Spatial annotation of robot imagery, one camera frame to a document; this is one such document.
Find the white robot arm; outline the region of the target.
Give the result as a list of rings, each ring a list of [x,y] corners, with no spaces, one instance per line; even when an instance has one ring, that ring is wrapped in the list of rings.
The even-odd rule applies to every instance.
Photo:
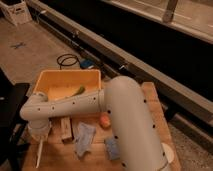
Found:
[[[140,85],[127,76],[111,79],[103,89],[49,101],[43,92],[32,94],[20,111],[33,131],[51,117],[109,114],[124,171],[171,171]]]

